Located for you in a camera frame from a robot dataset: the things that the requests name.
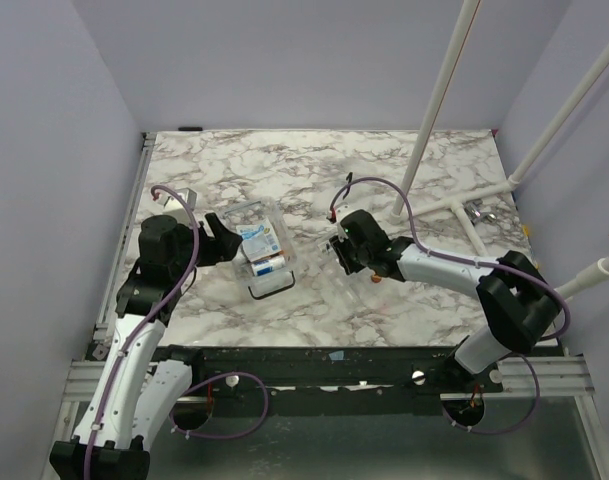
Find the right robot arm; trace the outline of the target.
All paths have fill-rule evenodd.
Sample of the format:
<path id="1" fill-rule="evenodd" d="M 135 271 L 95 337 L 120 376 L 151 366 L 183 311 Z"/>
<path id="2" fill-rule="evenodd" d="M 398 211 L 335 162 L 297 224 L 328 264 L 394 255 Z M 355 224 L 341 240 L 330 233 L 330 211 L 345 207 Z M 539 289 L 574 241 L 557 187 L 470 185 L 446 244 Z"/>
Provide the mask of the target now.
<path id="1" fill-rule="evenodd" d="M 329 244 L 348 275 L 369 269 L 382 278 L 430 284 L 479 301 L 486 326 L 455 348 L 443 370 L 446 384 L 458 392 L 477 384 L 481 372 L 503 357 L 530 353 L 562 310 L 534 265 L 517 251 L 492 259 L 428 250 L 410 237 L 389 237 L 364 210 L 338 221 Z"/>

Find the clear plastic medicine box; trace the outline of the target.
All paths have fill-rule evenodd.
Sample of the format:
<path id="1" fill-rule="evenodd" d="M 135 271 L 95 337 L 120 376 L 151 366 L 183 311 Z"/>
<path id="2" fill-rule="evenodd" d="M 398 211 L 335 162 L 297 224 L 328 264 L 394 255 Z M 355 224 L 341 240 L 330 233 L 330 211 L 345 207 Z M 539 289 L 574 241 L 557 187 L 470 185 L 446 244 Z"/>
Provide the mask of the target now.
<path id="1" fill-rule="evenodd" d="M 236 281 L 256 301 L 296 285 L 297 255 L 277 201 L 262 197 L 231 205 L 223 223 L 242 243 L 232 261 Z"/>

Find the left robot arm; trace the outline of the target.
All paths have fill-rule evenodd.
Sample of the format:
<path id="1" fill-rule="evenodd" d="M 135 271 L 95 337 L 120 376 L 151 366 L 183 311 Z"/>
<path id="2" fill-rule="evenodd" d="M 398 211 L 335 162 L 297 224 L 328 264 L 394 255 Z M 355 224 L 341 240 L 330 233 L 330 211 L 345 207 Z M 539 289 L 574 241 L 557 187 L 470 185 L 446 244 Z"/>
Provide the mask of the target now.
<path id="1" fill-rule="evenodd" d="M 68 441 L 54 443 L 61 479 L 144 479 L 150 450 L 180 394 L 198 393 L 206 372 L 179 351 L 145 379 L 186 279 L 199 267 L 230 262 L 241 237 L 214 213 L 179 222 L 155 215 L 141 224 L 139 256 L 118 290 L 110 350 L 92 399 Z"/>

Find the blue white gauze dressing pack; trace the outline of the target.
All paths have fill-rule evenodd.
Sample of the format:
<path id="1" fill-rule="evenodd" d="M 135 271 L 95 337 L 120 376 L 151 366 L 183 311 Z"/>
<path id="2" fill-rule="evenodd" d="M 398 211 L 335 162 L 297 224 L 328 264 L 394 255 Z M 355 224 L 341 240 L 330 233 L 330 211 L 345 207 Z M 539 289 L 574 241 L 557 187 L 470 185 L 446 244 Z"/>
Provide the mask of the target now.
<path id="1" fill-rule="evenodd" d="M 242 251 L 250 262 L 270 257 L 281 250 L 273 227 L 268 221 L 238 225 L 236 232 L 242 237 Z"/>

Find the white gauze roll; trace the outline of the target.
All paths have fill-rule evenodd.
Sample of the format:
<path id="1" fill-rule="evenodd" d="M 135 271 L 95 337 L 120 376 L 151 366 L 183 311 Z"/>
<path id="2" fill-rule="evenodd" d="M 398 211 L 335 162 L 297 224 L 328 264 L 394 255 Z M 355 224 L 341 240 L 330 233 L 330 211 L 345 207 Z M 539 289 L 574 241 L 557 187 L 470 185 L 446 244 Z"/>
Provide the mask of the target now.
<path id="1" fill-rule="evenodd" d="M 264 276 L 284 268 L 286 260 L 283 255 L 275 255 L 251 263 L 253 275 L 256 277 Z"/>

